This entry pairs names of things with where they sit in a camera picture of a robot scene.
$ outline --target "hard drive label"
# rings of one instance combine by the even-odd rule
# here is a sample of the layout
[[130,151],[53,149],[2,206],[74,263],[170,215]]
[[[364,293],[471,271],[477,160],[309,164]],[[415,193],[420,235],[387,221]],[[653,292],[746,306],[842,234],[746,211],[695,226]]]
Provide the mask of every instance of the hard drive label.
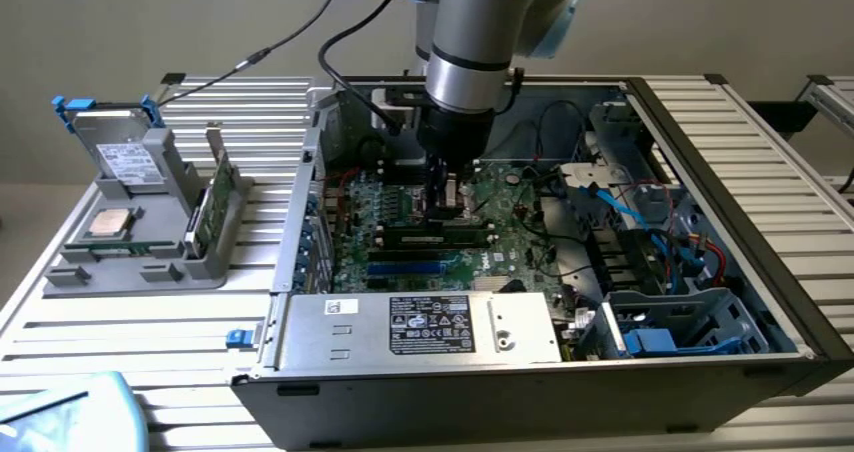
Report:
[[96,144],[109,169],[124,185],[162,183],[150,154],[142,144]]
[[389,297],[388,347],[395,355],[475,351],[468,296]]

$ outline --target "gray floor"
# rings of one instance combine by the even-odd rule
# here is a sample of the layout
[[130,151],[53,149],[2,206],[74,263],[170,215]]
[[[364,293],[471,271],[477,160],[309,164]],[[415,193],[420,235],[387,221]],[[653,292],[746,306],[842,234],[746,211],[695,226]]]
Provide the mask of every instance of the gray floor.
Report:
[[84,190],[82,185],[0,184],[0,306]]

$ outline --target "power supply label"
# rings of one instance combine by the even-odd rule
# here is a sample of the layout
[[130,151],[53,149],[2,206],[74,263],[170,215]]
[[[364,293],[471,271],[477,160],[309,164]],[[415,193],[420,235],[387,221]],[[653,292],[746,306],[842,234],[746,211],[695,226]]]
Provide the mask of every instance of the power supply label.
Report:
[[389,349],[395,355],[475,351],[468,296],[389,297]]

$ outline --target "chip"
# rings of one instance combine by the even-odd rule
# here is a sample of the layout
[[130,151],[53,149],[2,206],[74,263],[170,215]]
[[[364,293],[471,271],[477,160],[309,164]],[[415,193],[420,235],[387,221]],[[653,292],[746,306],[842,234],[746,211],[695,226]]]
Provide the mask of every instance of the chip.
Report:
[[116,237],[126,229],[130,209],[102,209],[97,212],[88,235],[92,237]]

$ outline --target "motherboard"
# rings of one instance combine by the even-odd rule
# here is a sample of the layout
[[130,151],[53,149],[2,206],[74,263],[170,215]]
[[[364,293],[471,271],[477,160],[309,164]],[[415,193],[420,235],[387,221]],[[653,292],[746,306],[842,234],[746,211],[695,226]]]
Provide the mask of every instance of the motherboard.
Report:
[[508,163],[479,168],[459,184],[453,203],[461,213],[432,228],[423,185],[392,185],[375,172],[351,173],[325,194],[336,293],[507,288],[556,296],[553,257],[520,222],[541,217],[525,187],[531,170]]

